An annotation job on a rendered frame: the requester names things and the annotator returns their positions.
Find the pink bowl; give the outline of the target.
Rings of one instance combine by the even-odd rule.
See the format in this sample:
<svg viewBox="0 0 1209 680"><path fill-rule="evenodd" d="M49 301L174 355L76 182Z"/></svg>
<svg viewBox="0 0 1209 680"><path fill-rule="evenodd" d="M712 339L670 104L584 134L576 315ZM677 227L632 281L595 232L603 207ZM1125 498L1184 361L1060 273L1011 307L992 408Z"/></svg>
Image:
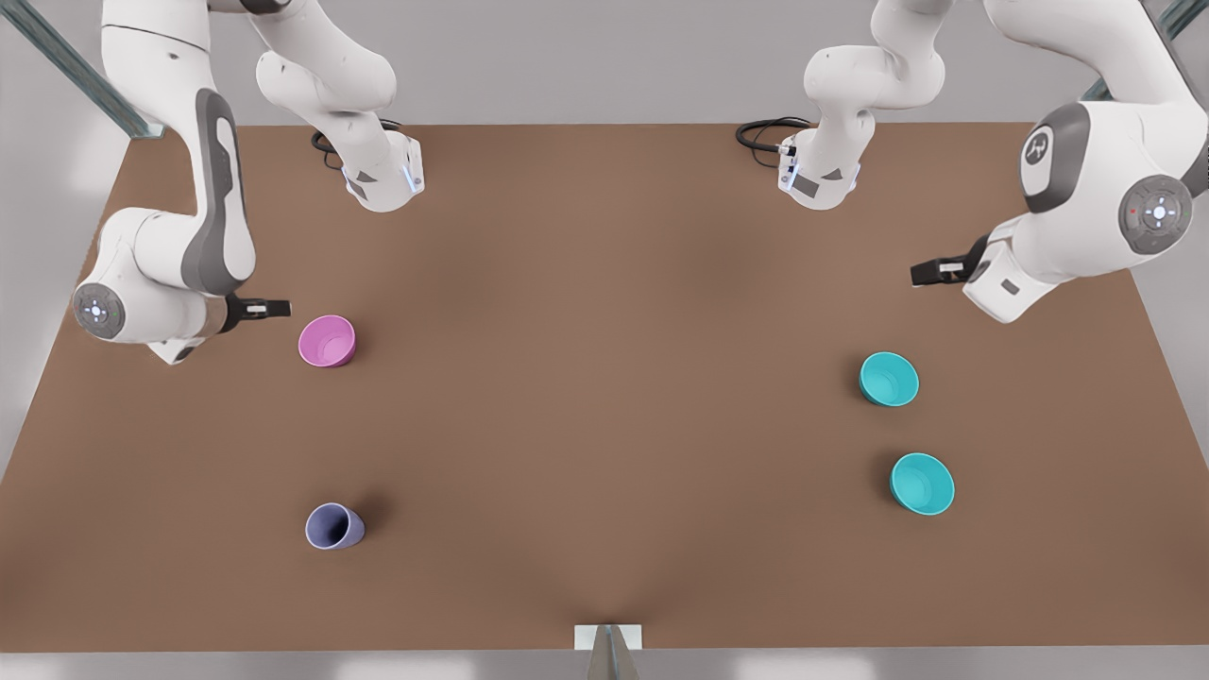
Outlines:
<svg viewBox="0 0 1209 680"><path fill-rule="evenodd" d="M297 355L307 365L346 365L357 352L357 332L343 315L322 315L297 336Z"/></svg>

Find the lavender blue cup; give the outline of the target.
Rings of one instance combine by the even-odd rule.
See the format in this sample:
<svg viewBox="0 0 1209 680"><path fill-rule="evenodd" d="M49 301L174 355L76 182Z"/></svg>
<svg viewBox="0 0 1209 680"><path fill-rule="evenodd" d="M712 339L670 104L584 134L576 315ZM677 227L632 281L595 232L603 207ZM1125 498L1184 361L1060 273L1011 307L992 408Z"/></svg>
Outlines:
<svg viewBox="0 0 1209 680"><path fill-rule="evenodd" d="M305 521L305 537L316 551L345 551L364 536L366 526L361 517L337 502L318 506Z"/></svg>

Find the teal blue bowl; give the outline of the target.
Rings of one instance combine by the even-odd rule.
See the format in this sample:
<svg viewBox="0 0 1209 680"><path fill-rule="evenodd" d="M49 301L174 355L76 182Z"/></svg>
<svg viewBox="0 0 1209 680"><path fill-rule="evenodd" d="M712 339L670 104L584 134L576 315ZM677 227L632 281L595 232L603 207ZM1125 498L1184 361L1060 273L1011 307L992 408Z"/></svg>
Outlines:
<svg viewBox="0 0 1209 680"><path fill-rule="evenodd" d="M948 511L956 491L950 469L929 453L907 453L895 461L889 486L903 508L920 515Z"/></svg>
<svg viewBox="0 0 1209 680"><path fill-rule="evenodd" d="M878 351L860 363L860 392L866 400L880 407L904 407L915 400L920 376L906 357Z"/></svg>

